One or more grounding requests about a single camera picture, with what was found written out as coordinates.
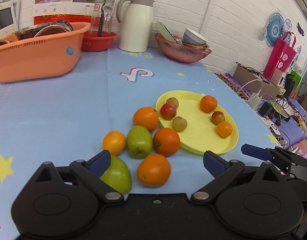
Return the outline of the small front tangerine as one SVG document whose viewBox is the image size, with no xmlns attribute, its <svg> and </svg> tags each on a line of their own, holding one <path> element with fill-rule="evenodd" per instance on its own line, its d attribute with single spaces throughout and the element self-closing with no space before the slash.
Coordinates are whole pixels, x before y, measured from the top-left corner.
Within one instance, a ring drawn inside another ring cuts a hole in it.
<svg viewBox="0 0 307 240">
<path fill-rule="evenodd" d="M 227 137 L 229 137 L 232 134 L 233 128 L 232 128 L 232 126 L 231 126 L 231 124 L 229 122 L 221 121 L 216 126 L 216 132 L 222 138 L 227 138 Z"/>
</svg>

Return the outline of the red plum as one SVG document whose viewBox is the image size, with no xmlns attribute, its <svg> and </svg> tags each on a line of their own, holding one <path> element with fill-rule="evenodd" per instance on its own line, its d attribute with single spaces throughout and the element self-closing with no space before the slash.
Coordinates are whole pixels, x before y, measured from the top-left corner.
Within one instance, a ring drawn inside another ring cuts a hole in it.
<svg viewBox="0 0 307 240">
<path fill-rule="evenodd" d="M 166 120 L 172 120 L 176 116 L 176 107 L 172 103 L 165 103 L 160 108 L 160 114 L 162 118 Z"/>
<path fill-rule="evenodd" d="M 225 121 L 225 116 L 221 111 L 214 111 L 211 116 L 211 121 L 214 125 L 218 125 L 220 122 Z"/>
</svg>

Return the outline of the brown longan fruit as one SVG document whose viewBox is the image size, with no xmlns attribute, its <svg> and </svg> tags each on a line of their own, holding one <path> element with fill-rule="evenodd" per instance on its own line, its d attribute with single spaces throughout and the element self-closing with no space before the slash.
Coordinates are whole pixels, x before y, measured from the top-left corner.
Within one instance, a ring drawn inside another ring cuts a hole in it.
<svg viewBox="0 0 307 240">
<path fill-rule="evenodd" d="M 182 132 L 187 128 L 187 126 L 188 126 L 188 123 L 185 118 L 177 116 L 173 119 L 172 127 L 175 131 Z"/>
<path fill-rule="evenodd" d="M 177 100 L 177 98 L 174 98 L 174 97 L 168 98 L 166 103 L 172 103 L 175 106 L 175 108 L 179 107 L 179 101 Z"/>
</svg>

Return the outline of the large front orange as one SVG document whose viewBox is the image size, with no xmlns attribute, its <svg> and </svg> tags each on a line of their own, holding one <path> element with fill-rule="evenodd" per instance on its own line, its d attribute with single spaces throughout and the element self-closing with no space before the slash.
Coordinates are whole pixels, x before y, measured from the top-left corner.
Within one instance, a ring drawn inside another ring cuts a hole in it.
<svg viewBox="0 0 307 240">
<path fill-rule="evenodd" d="M 211 95 L 205 95 L 200 100 L 200 109 L 205 113 L 212 113 L 218 106 L 216 98 Z"/>
</svg>

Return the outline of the large orange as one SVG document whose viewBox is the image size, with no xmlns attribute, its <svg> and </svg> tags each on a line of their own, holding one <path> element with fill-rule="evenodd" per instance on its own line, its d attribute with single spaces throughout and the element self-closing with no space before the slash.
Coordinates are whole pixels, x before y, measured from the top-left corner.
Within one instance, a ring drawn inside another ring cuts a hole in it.
<svg viewBox="0 0 307 240">
<path fill-rule="evenodd" d="M 216 98 L 211 95 L 205 95 L 200 100 L 200 109 L 205 113 L 212 113 L 218 106 Z"/>
<path fill-rule="evenodd" d="M 161 154 L 149 154 L 137 168 L 137 178 L 145 187 L 157 188 L 163 186 L 169 179 L 172 166 Z"/>
</svg>

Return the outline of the white power strip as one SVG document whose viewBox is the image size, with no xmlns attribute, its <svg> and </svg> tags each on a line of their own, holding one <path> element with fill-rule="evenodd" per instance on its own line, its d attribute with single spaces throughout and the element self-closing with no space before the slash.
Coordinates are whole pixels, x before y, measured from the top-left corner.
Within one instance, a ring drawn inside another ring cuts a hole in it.
<svg viewBox="0 0 307 240">
<path fill-rule="evenodd" d="M 260 120 L 264 123 L 264 125 L 270 130 L 270 132 L 275 137 L 280 137 L 281 132 L 277 128 L 277 126 L 271 121 L 269 118 L 270 112 L 273 110 L 272 106 L 265 101 L 265 102 L 258 102 L 258 104 L 250 103 L 246 101 L 246 103 L 253 109 L 253 111 L 258 115 Z"/>
</svg>

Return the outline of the left green apple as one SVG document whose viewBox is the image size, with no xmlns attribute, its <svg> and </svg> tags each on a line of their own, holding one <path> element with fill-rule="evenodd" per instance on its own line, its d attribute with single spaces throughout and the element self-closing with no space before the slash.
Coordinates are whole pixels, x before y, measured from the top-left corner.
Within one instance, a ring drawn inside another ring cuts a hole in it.
<svg viewBox="0 0 307 240">
<path fill-rule="evenodd" d="M 117 156 L 111 156 L 111 165 L 100 177 L 104 183 L 125 195 L 132 189 L 132 178 L 127 165 Z"/>
</svg>

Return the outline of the small yellow-orange tangerine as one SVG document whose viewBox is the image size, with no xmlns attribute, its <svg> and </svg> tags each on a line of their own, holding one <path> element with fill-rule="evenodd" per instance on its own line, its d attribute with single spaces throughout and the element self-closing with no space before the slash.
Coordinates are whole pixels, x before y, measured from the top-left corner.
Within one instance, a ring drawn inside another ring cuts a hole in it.
<svg viewBox="0 0 307 240">
<path fill-rule="evenodd" d="M 102 140 L 102 149 L 108 150 L 111 155 L 119 155 L 125 150 L 126 138 L 119 131 L 110 131 Z"/>
</svg>

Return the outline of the yellow plastic plate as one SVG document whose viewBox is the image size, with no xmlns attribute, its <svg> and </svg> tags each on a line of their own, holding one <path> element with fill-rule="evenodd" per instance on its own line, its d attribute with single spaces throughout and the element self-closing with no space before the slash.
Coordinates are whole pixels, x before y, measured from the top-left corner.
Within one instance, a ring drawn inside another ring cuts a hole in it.
<svg viewBox="0 0 307 240">
<path fill-rule="evenodd" d="M 211 121 L 211 114 L 200 109 L 200 100 L 203 95 L 187 90 L 171 90 L 162 94 L 156 101 L 156 109 L 159 111 L 168 98 L 176 98 L 179 102 L 177 115 L 186 119 L 187 127 L 179 133 L 181 148 L 198 155 L 204 155 L 206 151 L 215 154 L 223 154 L 233 150 L 239 139 L 239 132 L 233 118 L 226 110 L 218 105 L 217 111 L 224 113 L 225 120 L 233 128 L 232 134 L 222 138 L 216 132 L 216 126 Z"/>
</svg>

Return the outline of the white charger plug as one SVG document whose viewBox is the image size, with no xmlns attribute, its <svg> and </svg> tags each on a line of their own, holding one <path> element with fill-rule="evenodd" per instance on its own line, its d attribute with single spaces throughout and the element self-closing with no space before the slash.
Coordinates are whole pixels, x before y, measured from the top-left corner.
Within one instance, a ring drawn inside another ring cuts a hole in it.
<svg viewBox="0 0 307 240">
<path fill-rule="evenodd" d="M 256 111 L 261 104 L 261 99 L 258 93 L 252 93 L 250 98 L 247 100 L 247 104 L 250 106 L 251 109 Z"/>
</svg>

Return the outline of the blue patterned tablecloth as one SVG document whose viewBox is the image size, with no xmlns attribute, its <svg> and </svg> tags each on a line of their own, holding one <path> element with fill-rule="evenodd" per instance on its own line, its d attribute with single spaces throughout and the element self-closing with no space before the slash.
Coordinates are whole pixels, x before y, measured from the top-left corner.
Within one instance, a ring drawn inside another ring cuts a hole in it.
<svg viewBox="0 0 307 240">
<path fill-rule="evenodd" d="M 258 166 L 260 160 L 243 155 L 241 146 L 275 147 L 258 115 L 201 63 L 181 64 L 158 49 L 84 52 L 61 77 L 0 83 L 0 164 L 8 172 L 0 176 L 0 239 L 17 237 L 11 205 L 41 163 L 68 166 L 90 159 L 108 132 L 126 134 L 135 111 L 154 107 L 170 90 L 212 95 L 232 116 L 239 141 L 225 159 Z"/>
</svg>

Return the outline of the large centre orange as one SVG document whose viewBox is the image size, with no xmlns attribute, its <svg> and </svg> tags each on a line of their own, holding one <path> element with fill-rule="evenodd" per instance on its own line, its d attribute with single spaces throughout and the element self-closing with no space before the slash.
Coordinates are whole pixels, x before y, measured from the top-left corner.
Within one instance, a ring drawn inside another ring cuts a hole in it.
<svg viewBox="0 0 307 240">
<path fill-rule="evenodd" d="M 169 179 L 172 166 L 161 154 L 149 154 L 137 168 L 137 178 L 145 187 L 157 188 L 163 186 Z"/>
</svg>

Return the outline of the right side orange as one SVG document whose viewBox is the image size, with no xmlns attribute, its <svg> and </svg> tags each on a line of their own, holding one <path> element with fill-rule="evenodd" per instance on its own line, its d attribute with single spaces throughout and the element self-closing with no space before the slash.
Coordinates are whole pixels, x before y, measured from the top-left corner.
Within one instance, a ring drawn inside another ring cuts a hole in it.
<svg viewBox="0 0 307 240">
<path fill-rule="evenodd" d="M 179 150 L 180 144 L 178 133 L 171 128 L 159 129 L 153 136 L 153 148 L 165 157 L 174 155 Z"/>
</svg>

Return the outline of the cardboard box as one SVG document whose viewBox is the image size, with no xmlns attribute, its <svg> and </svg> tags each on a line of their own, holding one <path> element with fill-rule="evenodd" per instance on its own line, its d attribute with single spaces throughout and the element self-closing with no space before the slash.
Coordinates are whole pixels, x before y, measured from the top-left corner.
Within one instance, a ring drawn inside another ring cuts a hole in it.
<svg viewBox="0 0 307 240">
<path fill-rule="evenodd" d="M 252 67 L 246 67 L 239 62 L 236 64 L 233 79 L 240 85 L 245 86 L 244 89 L 248 92 L 256 93 L 261 89 L 259 95 L 264 94 L 264 99 L 270 99 L 270 96 L 275 98 L 278 95 L 280 88 L 269 81 L 261 72 Z"/>
</svg>

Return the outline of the back orange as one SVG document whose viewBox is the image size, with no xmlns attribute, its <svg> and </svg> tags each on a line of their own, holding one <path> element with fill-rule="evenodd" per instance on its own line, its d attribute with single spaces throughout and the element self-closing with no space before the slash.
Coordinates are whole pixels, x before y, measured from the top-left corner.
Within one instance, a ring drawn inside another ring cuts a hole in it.
<svg viewBox="0 0 307 240">
<path fill-rule="evenodd" d="M 143 126 L 153 132 L 158 126 L 158 113 L 152 107 L 142 107 L 133 115 L 133 125 Z"/>
</svg>

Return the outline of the pink gift bag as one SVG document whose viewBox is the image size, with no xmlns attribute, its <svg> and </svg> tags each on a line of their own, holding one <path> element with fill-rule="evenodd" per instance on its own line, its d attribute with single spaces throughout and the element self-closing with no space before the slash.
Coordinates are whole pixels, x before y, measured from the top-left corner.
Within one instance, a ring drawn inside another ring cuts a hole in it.
<svg viewBox="0 0 307 240">
<path fill-rule="evenodd" d="M 288 36 L 293 38 L 291 45 L 285 42 Z M 267 79 L 272 78 L 276 69 L 281 72 L 287 70 L 296 55 L 296 51 L 294 50 L 295 44 L 296 35 L 290 31 L 287 31 L 282 38 L 277 39 L 263 73 Z"/>
</svg>

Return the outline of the orange plastic basket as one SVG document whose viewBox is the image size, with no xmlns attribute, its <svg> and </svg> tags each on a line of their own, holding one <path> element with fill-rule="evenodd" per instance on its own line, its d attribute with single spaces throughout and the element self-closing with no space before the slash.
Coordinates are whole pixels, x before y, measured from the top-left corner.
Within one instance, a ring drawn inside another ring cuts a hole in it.
<svg viewBox="0 0 307 240">
<path fill-rule="evenodd" d="M 0 83 L 56 77 L 77 64 L 90 23 L 74 22 L 73 31 L 19 40 L 15 34 L 2 38 Z"/>
</svg>

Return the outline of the blue paper fan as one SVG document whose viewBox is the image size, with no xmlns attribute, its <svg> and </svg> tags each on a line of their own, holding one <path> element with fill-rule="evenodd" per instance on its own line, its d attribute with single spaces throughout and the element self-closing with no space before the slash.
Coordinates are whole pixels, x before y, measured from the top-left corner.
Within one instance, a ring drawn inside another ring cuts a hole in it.
<svg viewBox="0 0 307 240">
<path fill-rule="evenodd" d="M 268 20 L 260 39 L 265 40 L 268 46 L 274 47 L 276 41 L 283 37 L 284 32 L 284 18 L 276 12 Z"/>
</svg>

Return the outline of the pink glass bowl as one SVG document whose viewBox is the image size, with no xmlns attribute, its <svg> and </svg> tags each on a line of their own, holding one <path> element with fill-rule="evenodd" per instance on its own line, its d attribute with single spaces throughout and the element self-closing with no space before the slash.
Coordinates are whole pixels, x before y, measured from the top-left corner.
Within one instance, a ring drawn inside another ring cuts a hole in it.
<svg viewBox="0 0 307 240">
<path fill-rule="evenodd" d="M 199 50 L 168 41 L 160 33 L 155 34 L 155 39 L 158 47 L 166 57 L 180 63 L 196 63 L 212 53 L 209 48 Z"/>
</svg>

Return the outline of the red plastic colander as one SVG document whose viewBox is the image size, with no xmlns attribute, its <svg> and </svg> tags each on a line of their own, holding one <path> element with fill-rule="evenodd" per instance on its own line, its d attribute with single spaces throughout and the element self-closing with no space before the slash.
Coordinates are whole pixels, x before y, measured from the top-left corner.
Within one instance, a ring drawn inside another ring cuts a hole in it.
<svg viewBox="0 0 307 240">
<path fill-rule="evenodd" d="M 117 33 L 111 32 L 102 37 L 91 37 L 84 35 L 81 49 L 89 52 L 100 52 L 108 50 L 113 41 L 118 37 Z"/>
</svg>

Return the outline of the white blue bowl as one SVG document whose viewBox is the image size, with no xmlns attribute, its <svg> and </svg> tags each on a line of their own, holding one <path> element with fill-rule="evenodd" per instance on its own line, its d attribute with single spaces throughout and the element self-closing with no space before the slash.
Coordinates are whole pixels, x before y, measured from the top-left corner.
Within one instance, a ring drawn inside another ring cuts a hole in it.
<svg viewBox="0 0 307 240">
<path fill-rule="evenodd" d="M 192 45 L 203 45 L 207 43 L 207 39 L 196 31 L 186 28 L 182 36 L 182 41 Z"/>
</svg>

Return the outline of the white green plate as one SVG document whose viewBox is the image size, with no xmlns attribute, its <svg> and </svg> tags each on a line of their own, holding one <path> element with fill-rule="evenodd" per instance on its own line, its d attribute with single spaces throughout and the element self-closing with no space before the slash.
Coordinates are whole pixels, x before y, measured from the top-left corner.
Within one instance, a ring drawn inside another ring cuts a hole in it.
<svg viewBox="0 0 307 240">
<path fill-rule="evenodd" d="M 162 22 L 156 21 L 155 25 L 159 33 L 164 37 L 165 40 L 168 40 L 174 43 L 177 42 L 175 38 L 173 37 L 173 35 L 171 34 L 171 32 L 166 28 L 166 26 Z"/>
</svg>

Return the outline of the glass pitcher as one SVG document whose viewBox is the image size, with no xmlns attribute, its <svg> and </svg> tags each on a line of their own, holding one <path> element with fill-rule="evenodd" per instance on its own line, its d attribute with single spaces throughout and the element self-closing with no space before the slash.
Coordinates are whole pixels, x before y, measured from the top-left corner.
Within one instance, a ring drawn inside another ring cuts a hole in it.
<svg viewBox="0 0 307 240">
<path fill-rule="evenodd" d="M 114 0 L 96 0 L 88 31 L 90 37 L 111 35 Z"/>
</svg>

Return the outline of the white thermos jug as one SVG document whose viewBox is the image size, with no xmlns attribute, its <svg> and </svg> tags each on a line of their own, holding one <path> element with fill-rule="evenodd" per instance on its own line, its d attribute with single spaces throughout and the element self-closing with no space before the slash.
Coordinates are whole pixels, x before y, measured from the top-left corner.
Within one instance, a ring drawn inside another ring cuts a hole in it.
<svg viewBox="0 0 307 240">
<path fill-rule="evenodd" d="M 147 51 L 153 23 L 154 0 L 120 0 L 116 18 L 121 24 L 118 48 L 132 53 Z"/>
</svg>

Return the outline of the white countertop appliance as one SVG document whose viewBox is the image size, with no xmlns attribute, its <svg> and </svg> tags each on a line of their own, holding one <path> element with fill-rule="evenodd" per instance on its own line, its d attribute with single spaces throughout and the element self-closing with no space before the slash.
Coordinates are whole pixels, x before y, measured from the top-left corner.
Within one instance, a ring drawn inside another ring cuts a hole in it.
<svg viewBox="0 0 307 240">
<path fill-rule="evenodd" d="M 19 30 L 20 0 L 0 3 L 0 38 Z"/>
</svg>

